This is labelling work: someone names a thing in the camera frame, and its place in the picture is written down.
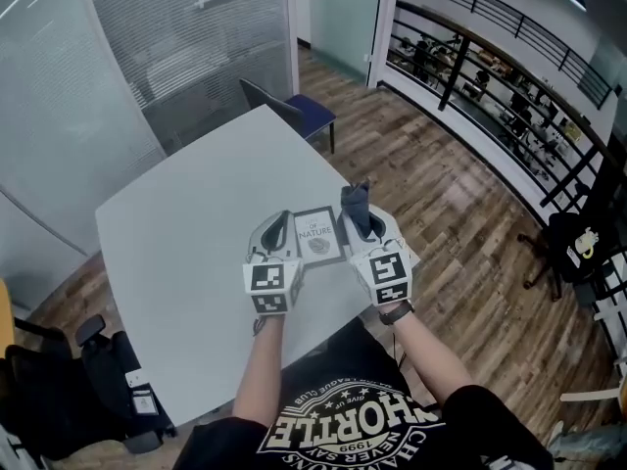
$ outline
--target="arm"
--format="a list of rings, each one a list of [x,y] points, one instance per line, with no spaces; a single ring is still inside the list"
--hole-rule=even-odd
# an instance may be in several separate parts
[[[283,316],[265,319],[255,338],[233,405],[233,416],[269,427],[276,420],[281,390]]]
[[[398,305],[385,305],[381,311],[388,313]],[[424,386],[440,405],[444,405],[456,390],[474,384],[459,358],[433,336],[413,313],[394,323],[394,333]]]

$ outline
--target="wooden floor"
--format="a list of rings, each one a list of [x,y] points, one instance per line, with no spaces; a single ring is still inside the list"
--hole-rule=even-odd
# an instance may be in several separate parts
[[[500,180],[422,112],[385,89],[366,90],[300,52],[301,90],[338,116],[336,153],[315,145],[348,180],[369,178],[372,202],[398,219],[422,263],[414,279],[417,315],[545,443],[558,419],[574,428],[597,426],[614,413],[611,401],[570,404],[566,391],[613,387],[602,329],[567,288],[558,303],[543,281],[522,282],[539,263],[516,241],[538,233],[532,216]],[[91,314],[104,313],[108,332],[120,318],[100,257],[69,280],[33,316],[73,336]],[[364,315],[392,350],[392,334]],[[414,396],[429,401],[404,366]],[[191,425],[158,451],[134,457],[118,443],[101,443],[55,468],[170,469]],[[587,468],[561,463],[558,468]]]

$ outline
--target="black office chair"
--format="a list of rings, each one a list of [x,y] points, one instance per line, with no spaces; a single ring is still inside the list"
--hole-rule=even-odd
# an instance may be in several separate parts
[[[0,360],[0,423],[38,464],[42,456],[57,461],[106,440],[122,442],[131,453],[148,452],[163,435],[175,435],[156,398],[158,415],[133,411],[124,374],[139,368],[137,358],[125,333],[109,340],[102,329],[97,315],[78,330],[81,358],[11,345]]]
[[[578,183],[577,195],[573,202],[589,193],[587,186]],[[584,257],[577,252],[576,241],[590,228],[599,234],[592,255]],[[574,286],[589,286],[594,300],[599,301],[616,294],[627,284],[607,289],[605,278],[611,274],[611,258],[625,251],[619,246],[618,232],[613,224],[611,213],[586,211],[579,213],[557,212],[549,217],[549,225],[542,230],[544,242],[531,239],[525,234],[518,235],[518,242],[529,244],[536,255],[545,260],[544,265],[532,280],[525,280],[523,287],[531,289],[550,269],[555,278],[553,301],[561,299],[561,280]]]
[[[336,116],[330,110],[303,94],[292,96],[287,101],[280,101],[246,78],[240,78],[239,83],[251,110],[261,105],[268,105],[305,140],[328,127],[331,153],[335,153]]]

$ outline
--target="white table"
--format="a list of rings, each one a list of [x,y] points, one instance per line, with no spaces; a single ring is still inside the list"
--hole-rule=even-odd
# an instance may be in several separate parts
[[[242,282],[250,234],[285,209],[330,205],[338,215],[346,184],[261,107],[160,163],[96,212],[124,328],[175,425],[237,391],[256,318]],[[287,318],[283,364],[367,306],[347,262],[308,270]]]

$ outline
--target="wristwatch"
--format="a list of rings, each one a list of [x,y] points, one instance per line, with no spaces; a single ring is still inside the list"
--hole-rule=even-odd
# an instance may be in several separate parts
[[[404,317],[409,312],[413,313],[414,309],[409,300],[403,300],[400,305],[388,313],[379,313],[381,322],[385,325],[392,325],[399,318]]]

